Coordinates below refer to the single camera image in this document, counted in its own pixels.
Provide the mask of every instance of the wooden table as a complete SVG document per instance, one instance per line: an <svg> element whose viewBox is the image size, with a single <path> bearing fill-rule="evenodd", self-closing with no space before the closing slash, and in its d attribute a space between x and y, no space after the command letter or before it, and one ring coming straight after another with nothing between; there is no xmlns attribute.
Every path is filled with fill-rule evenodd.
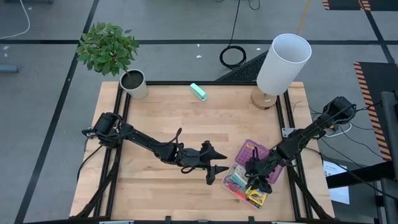
<svg viewBox="0 0 398 224"><path fill-rule="evenodd" d="M102 112L113 110L117 87L117 82L102 84L93 125ZM144 100L131 101L127 122L165 142L182 127L179 141L184 142L185 147L200 150L201 143L210 140L218 152L228 156L226 160L212 161L213 165L221 166L229 166L234 161L246 139L267 147L281 140L276 107L264 111L250 102L254 86L202 88L208 95L206 102L201 102L187 85L149 86L149 94ZM293 83L289 94L296 127L304 128L312 119L303 83ZM98 140L89 140L85 157L97 147ZM318 149L316 141L311 141L308 147ZM81 171L71 215L76 215L98 188L104 152L93 156ZM325 211L334 216L320 156L303 150L302 160L309 191ZM248 216L254 216L256 221L294 220L286 169L272 186L273 193L260 210L253 209L221 186L225 173L218 174L213 185L206 185L204 170L182 174L180 169L164 164L150 151L124 141L112 219L164 220L165 216L171 215L173 220L247 221ZM298 188L297 192L304 217L302 194ZM103 205L101 214L104 214L104 208Z"/></svg>

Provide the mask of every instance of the white paper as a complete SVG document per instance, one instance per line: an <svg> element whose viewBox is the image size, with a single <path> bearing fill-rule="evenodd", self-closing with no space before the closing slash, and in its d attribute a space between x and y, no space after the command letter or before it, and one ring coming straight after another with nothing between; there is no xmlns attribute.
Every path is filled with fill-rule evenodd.
<svg viewBox="0 0 398 224"><path fill-rule="evenodd" d="M323 173L325 174L325 177L330 175L340 174L342 172L346 171L332 162L323 161ZM345 203L349 205L348 187L338 187L335 189L329 189L329 194L332 201Z"/></svg>

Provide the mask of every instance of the floor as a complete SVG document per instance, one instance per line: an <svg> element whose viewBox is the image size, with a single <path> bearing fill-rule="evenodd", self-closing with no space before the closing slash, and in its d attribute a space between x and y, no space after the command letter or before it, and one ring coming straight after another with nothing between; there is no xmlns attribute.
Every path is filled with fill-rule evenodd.
<svg viewBox="0 0 398 224"><path fill-rule="evenodd" d="M260 9L253 11L247 1L242 1L234 39L246 43L240 46L248 59L269 48L256 44L260 43L256 40L296 33L306 2L261 0ZM14 223L20 207L26 209L26 214L17 220L25 222L69 215L76 172L83 157L85 139L80 131L91 124L101 82L118 79L89 72L81 63L73 66L77 47L73 40L80 38L96 3L93 22L112 22L132 29L136 39L147 40L139 47L134 68L143 70L148 80L215 80L229 72L218 57L231 38L238 0L55 0L54 4L24 1L30 30L13 38L19 42L5 44L0 40L0 64L19 67L18 74L0 74L0 177L6 180L0 182L2 223ZM384 40L398 40L398 12L372 15ZM7 21L0 23L0 36L16 34L27 26L18 1L0 1L0 21ZM321 0L313 0L301 36L307 40L332 40L329 44L312 45L312 58L296 78L304 82L310 106L320 111L339 95L363 107L353 62L387 62L386 57L381 46L368 44L370 41L346 45L339 40L377 40L365 12L326 11ZM34 42L30 40L48 41L29 44ZM388 50L398 61L398 45L388 45ZM237 62L240 57L232 50L226 61ZM62 90L69 85L64 95ZM367 112L357 114L353 123L371 127ZM378 152L372 131L353 128L349 136ZM326 141L360 164L382 161L344 135ZM347 160L323 142L319 145L327 156ZM30 203L22 202L37 159L44 158L46 149L41 174L33 177L38 180L37 186L29 187L34 190L30 192L32 199ZM336 213L346 217L344 211Z"/></svg>

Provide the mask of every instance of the wooden lamp base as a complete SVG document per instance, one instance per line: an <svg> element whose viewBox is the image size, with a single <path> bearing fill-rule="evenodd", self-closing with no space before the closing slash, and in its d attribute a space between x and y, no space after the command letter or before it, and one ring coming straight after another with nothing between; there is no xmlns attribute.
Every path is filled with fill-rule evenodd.
<svg viewBox="0 0 398 224"><path fill-rule="evenodd" d="M276 103L276 96L263 93L258 86L251 93L251 103L256 108L266 110Z"/></svg>

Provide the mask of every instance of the orange and black striped tape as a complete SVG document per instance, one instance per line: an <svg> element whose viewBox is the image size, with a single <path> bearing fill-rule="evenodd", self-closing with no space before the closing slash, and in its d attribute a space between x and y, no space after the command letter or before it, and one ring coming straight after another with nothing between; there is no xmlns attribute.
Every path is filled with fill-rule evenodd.
<svg viewBox="0 0 398 224"><path fill-rule="evenodd" d="M326 10L329 10L329 9L330 9L330 7L329 7L329 0L322 0L322 3L323 3L323 7L324 7Z"/></svg>
<svg viewBox="0 0 398 224"><path fill-rule="evenodd" d="M356 77L359 81L359 86L361 87L362 96L365 100L366 106L373 105L372 97L368 90L368 85L366 84L365 77L363 75L362 67L359 62L354 62L354 69L356 73ZM379 123L379 118L377 117L376 110L373 106L368 109L369 117L371 119L371 123L374 129L374 134L376 135L377 144L379 145L379 149L381 152L381 156L385 161L391 160L390 151L388 150L386 139L384 138L383 131L381 130L381 125Z"/></svg>
<svg viewBox="0 0 398 224"><path fill-rule="evenodd" d="M368 0L358 0L359 6L361 6L361 9L370 11L371 10L371 5L369 4Z"/></svg>

